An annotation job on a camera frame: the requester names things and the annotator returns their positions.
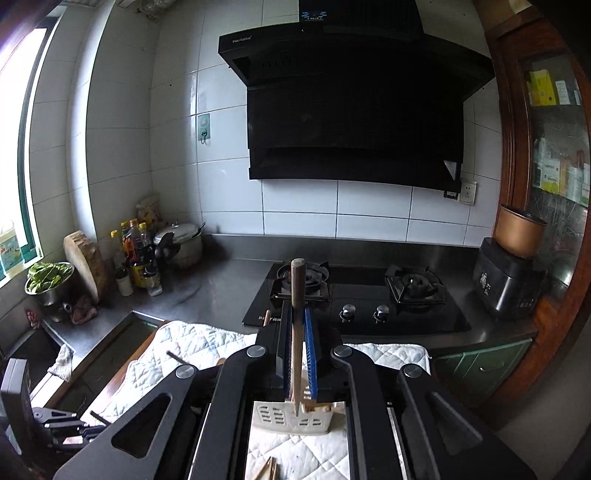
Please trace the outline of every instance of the stainless steel countertop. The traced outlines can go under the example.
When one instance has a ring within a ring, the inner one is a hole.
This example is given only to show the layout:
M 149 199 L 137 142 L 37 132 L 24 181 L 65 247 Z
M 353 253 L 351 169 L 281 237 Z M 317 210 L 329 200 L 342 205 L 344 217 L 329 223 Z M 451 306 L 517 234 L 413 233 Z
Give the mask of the stainless steel countertop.
M 100 305 L 93 320 L 75 326 L 70 322 L 53 323 L 46 320 L 46 330 L 74 350 L 74 366 L 108 336 L 114 336 L 120 325 L 135 311 L 158 320 L 182 320 L 207 323 L 215 327 L 242 333 L 256 328 L 242 325 L 242 318 L 271 268 L 268 260 L 239 260 L 210 258 L 191 274 L 166 274 L 164 292 L 150 297 L 136 290 L 130 297 L 112 291 Z M 472 329 L 467 332 L 436 335 L 398 336 L 392 338 L 343 338 L 345 341 L 375 343 L 418 343 L 432 355 L 463 352 L 504 345 L 537 333 L 530 319 L 517 322 L 495 320 L 484 308 L 465 270 L 458 273 L 438 271 L 440 278 L 466 316 Z

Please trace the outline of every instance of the green window frame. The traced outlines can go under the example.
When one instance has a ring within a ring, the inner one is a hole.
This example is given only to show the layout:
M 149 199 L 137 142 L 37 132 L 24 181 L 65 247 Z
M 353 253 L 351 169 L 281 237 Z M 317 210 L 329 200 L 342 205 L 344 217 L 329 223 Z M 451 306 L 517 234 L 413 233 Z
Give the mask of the green window frame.
M 31 74 L 29 75 L 27 89 L 25 90 L 25 98 L 22 102 L 21 118 L 18 128 L 17 179 L 18 197 L 21 204 L 22 225 L 25 230 L 25 238 L 27 239 L 27 244 L 21 247 L 22 256 L 25 259 L 25 262 L 31 261 L 33 260 L 33 258 L 37 256 L 37 246 L 35 244 L 35 237 L 33 236 L 31 219 L 29 218 L 27 192 L 25 191 L 25 148 L 28 147 L 28 145 L 25 145 L 27 113 L 31 102 L 33 101 L 33 98 L 31 97 L 31 94 L 33 92 L 33 82 L 35 81 L 35 76 L 37 74 L 37 71 L 39 70 L 41 57 L 43 56 L 43 51 L 45 50 L 49 37 L 51 36 L 51 32 L 53 31 L 53 28 L 56 26 L 57 20 L 57 17 L 47 17 L 41 20 L 41 22 L 39 22 L 39 24 L 35 27 L 35 29 L 45 28 L 46 32 L 43 37 L 43 41 L 39 45 L 39 51 L 37 52 L 35 62 L 33 63 L 33 67 L 31 69 Z M 0 268 L 0 280 L 2 280 L 4 277 L 4 271 L 2 270 L 2 268 Z

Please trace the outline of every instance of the white quilted fabric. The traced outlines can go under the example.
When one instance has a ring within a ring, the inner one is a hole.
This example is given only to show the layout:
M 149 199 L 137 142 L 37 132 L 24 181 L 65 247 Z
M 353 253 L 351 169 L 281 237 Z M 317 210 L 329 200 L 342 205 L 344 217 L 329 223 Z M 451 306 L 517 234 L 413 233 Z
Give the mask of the white quilted fabric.
M 178 363 L 166 354 L 167 350 L 205 369 L 216 365 L 220 358 L 253 345 L 255 340 L 256 333 L 244 335 L 200 323 L 170 322 L 158 330 L 147 350 L 129 364 L 123 383 L 100 415 L 114 421 L 172 372 Z M 428 353 L 420 345 L 350 346 L 369 355 L 378 365 L 401 368 L 414 363 L 430 372 Z M 254 478 L 269 456 L 276 458 L 281 480 L 350 478 L 346 419 L 342 414 L 333 415 L 326 435 L 280 435 L 252 428 L 248 447 L 246 480 Z

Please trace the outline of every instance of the metal bowl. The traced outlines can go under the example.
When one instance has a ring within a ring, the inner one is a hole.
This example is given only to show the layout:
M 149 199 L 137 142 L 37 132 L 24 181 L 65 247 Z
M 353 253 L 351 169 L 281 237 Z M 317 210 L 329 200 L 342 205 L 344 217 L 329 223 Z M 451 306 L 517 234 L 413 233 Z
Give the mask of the metal bowl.
M 72 267 L 71 273 L 62 280 L 62 282 L 57 286 L 50 288 L 49 290 L 42 291 L 40 293 L 33 293 L 29 291 L 29 283 L 31 279 L 27 279 L 25 283 L 25 293 L 34 297 L 41 305 L 44 307 L 48 307 L 49 305 L 53 305 L 54 303 L 61 303 L 67 301 L 69 299 L 70 290 L 72 289 L 72 275 L 76 269 L 74 265 L 69 262 L 58 262 L 56 265 L 69 265 Z

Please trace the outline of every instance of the leafy green vegetable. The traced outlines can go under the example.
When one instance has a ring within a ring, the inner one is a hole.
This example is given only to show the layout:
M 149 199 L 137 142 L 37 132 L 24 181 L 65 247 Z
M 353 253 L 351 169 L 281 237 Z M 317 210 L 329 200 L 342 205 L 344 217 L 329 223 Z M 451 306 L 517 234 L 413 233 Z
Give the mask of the leafy green vegetable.
M 74 267 L 68 263 L 38 262 L 29 268 L 27 289 L 30 293 L 43 293 L 57 287 L 73 270 Z

